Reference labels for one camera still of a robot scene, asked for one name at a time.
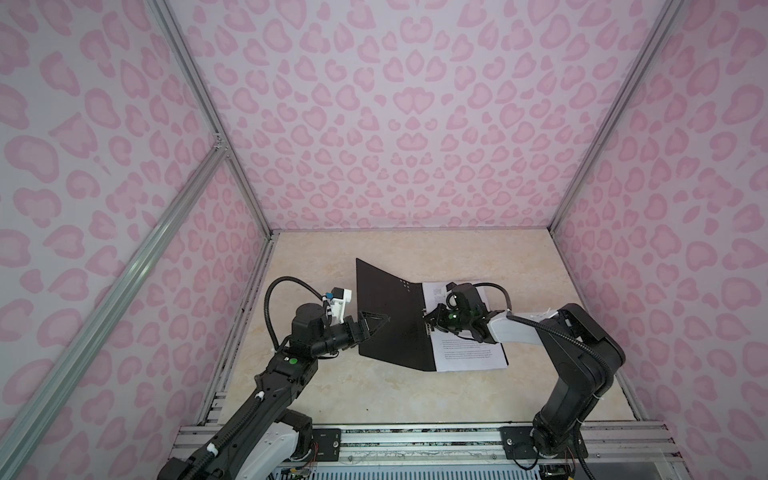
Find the paper sheet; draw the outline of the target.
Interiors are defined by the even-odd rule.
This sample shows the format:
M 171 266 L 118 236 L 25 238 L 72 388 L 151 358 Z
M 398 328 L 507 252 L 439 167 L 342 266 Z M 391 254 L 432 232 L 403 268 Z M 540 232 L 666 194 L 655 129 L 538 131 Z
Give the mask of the paper sheet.
M 431 313 L 448 295 L 445 282 L 422 283 L 425 313 Z M 506 369 L 508 360 L 501 344 L 478 343 L 468 331 L 462 338 L 427 326 L 436 371 L 439 373 Z

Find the blue folder black inside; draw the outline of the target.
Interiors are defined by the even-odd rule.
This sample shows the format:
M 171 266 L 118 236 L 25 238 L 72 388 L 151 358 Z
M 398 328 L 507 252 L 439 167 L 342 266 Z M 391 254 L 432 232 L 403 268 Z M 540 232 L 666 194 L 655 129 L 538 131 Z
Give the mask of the blue folder black inside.
M 410 282 L 358 259 L 356 286 L 361 311 L 390 317 L 386 325 L 359 347 L 359 353 L 417 371 L 437 372 L 423 320 L 426 313 L 422 283 Z

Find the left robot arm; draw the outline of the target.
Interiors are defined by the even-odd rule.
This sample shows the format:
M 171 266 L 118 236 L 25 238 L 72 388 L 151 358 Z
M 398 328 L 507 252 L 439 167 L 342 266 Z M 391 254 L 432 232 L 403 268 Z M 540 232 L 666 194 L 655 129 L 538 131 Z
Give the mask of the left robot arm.
M 361 311 L 330 324 L 328 308 L 296 309 L 291 334 L 276 349 L 255 389 L 230 420 L 188 458 L 172 458 L 160 479 L 265 479 L 283 461 L 312 461 L 312 419 L 290 409 L 318 371 L 322 357 L 357 346 L 390 321 Z

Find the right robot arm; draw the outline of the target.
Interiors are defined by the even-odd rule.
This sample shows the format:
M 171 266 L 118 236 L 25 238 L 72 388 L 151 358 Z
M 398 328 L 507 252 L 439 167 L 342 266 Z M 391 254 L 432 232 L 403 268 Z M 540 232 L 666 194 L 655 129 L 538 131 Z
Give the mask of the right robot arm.
M 612 388 L 626 362 L 618 343 L 577 303 L 541 315 L 513 309 L 510 293 L 493 282 L 446 285 L 444 300 L 426 310 L 431 331 L 478 344 L 532 340 L 545 349 L 557 381 L 546 403 L 534 415 L 529 448 L 539 458 L 555 458 L 570 450 L 580 457 L 580 428 Z

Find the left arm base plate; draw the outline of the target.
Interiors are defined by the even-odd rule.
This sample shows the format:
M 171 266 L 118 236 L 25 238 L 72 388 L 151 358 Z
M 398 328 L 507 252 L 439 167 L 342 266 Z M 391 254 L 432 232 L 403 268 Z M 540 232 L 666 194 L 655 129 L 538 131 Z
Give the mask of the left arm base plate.
M 340 457 L 342 430 L 338 428 L 312 428 L 298 432 L 297 445 L 291 461 L 336 462 Z

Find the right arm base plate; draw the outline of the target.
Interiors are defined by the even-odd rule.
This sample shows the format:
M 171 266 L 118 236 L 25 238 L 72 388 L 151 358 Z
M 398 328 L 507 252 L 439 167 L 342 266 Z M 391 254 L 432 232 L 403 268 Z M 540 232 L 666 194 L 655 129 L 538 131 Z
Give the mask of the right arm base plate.
M 571 429 L 555 446 L 547 443 L 543 434 L 535 433 L 531 425 L 503 426 L 499 433 L 507 460 L 543 462 L 589 457 L 586 442 L 578 428 Z

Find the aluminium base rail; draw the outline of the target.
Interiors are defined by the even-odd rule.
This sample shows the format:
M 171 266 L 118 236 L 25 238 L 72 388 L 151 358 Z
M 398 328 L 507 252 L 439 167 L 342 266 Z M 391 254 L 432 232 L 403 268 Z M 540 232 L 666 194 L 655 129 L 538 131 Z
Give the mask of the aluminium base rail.
M 581 428 L 589 457 L 507 460 L 499 429 L 523 423 L 326 424 L 342 430 L 336 462 L 283 461 L 265 479 L 688 479 L 669 430 L 652 421 Z

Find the diagonal aluminium frame bar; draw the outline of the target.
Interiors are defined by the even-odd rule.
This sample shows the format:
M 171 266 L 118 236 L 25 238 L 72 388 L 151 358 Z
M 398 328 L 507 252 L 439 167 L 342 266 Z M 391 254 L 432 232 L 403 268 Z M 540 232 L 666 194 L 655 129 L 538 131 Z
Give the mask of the diagonal aluminium frame bar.
M 226 146 L 210 150 L 20 410 L 1 442 L 3 479 L 26 465 L 227 155 Z

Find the right corner aluminium post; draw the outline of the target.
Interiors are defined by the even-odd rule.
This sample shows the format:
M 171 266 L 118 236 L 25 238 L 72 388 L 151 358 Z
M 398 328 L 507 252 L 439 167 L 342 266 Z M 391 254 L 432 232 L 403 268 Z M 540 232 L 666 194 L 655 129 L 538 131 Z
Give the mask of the right corner aluminium post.
M 650 71 L 670 36 L 675 32 L 676 24 L 684 15 L 688 4 L 689 1 L 683 0 L 667 0 L 662 4 L 659 15 L 650 28 L 625 78 L 622 80 L 620 88 L 606 112 L 605 118 L 599 125 L 593 141 L 587 148 L 548 226 L 548 232 L 551 236 L 554 236 L 564 224 L 565 218 L 576 201 L 576 197 L 585 184 L 588 175 L 598 162 L 609 138 L 621 122 L 644 77 Z

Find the corner aluminium post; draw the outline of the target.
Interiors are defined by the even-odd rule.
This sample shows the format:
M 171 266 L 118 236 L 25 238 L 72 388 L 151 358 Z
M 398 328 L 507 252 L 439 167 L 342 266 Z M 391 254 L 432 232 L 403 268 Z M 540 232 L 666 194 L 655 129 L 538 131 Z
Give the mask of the corner aluminium post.
M 650 71 L 670 36 L 675 32 L 676 24 L 684 15 L 688 4 L 689 1 L 683 0 L 667 0 L 662 4 L 659 15 L 650 28 L 625 78 L 622 80 L 620 88 L 606 112 L 605 118 L 599 125 L 593 141 L 587 148 L 548 226 L 548 232 L 551 236 L 554 236 L 564 224 L 565 218 L 576 201 L 576 197 L 585 184 L 588 175 L 598 162 L 609 138 L 621 122 L 644 77 Z
M 246 206 L 256 220 L 261 233 L 265 238 L 271 240 L 273 238 L 273 230 L 268 225 L 265 214 L 257 200 L 255 190 L 226 131 L 221 115 L 214 104 L 210 89 L 192 55 L 189 42 L 185 38 L 171 3 L 166 0 L 149 0 L 146 1 L 146 4 L 162 35 L 168 42 L 171 54 L 181 69 L 190 92 L 195 98 L 211 134 L 216 140 L 216 145 L 224 151 L 226 162 L 235 177 L 236 184 L 245 197 Z

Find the left corner aluminium post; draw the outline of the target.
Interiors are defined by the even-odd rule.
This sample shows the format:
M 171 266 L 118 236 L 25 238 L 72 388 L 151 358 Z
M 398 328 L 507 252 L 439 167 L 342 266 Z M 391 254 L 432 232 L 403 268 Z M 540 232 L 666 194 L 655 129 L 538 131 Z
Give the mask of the left corner aluminium post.
M 224 151 L 226 162 L 235 177 L 236 184 L 245 197 L 246 206 L 256 220 L 261 233 L 265 238 L 271 240 L 273 238 L 273 230 L 268 225 L 265 214 L 257 200 L 255 190 L 226 131 L 221 115 L 214 104 L 210 89 L 192 55 L 189 42 L 185 38 L 171 3 L 166 0 L 149 0 L 146 1 L 146 4 L 162 35 L 168 42 L 171 54 L 181 69 L 190 92 L 195 98 L 211 134 L 216 140 L 216 145 Z

